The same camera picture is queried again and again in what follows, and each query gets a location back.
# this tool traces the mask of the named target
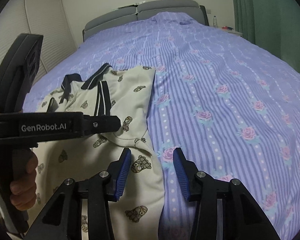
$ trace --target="white garment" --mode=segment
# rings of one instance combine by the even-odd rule
[[[123,196],[116,203],[109,202],[114,236],[116,240],[158,238],[164,204],[163,174],[146,124],[154,74],[155,69],[149,67],[117,72],[103,65],[87,82],[82,82],[78,74],[66,76],[61,89],[44,98],[38,112],[46,112],[54,97],[60,100],[57,112],[102,115],[110,111],[120,118],[122,127],[114,133],[39,143],[33,149],[39,166],[37,203],[28,211],[30,224],[65,179],[80,181],[106,170],[128,147],[132,161]],[[87,239],[84,216],[82,231],[83,239]]]

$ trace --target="finger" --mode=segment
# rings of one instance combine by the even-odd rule
[[[35,196],[35,191],[37,190],[37,185],[34,184],[33,187],[25,191],[24,193],[20,195],[11,195],[10,201],[12,205],[19,206],[24,205],[32,200],[32,198]]]
[[[20,195],[23,192],[32,188],[35,184],[35,177],[37,171],[34,170],[31,174],[26,174],[21,179],[15,180],[10,183],[10,190],[13,195]]]
[[[38,157],[32,152],[32,157],[26,164],[26,172],[31,174],[38,166]]]
[[[37,199],[37,196],[34,196],[28,203],[16,206],[16,209],[18,209],[20,211],[26,211],[29,208],[32,208],[34,206],[36,199]]]

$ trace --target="bed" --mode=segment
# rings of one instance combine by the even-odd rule
[[[87,24],[85,42],[32,87],[24,111],[34,112],[66,74],[86,80],[105,62],[116,70],[154,66],[147,122],[165,181],[159,238],[191,232],[195,206],[182,197],[172,164],[181,147],[214,178],[239,178],[280,238],[291,240],[300,230],[300,74],[245,39],[205,26],[197,3],[163,2]]]

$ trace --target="gray upholstered headboard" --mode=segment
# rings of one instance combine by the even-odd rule
[[[120,8],[91,20],[82,31],[83,40],[101,30],[149,19],[159,12],[184,12],[197,22],[209,25],[205,7],[193,0],[158,0],[140,4],[137,9],[135,6]]]

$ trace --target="water bottle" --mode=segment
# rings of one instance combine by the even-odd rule
[[[213,27],[218,28],[217,17],[216,16],[213,17]]]

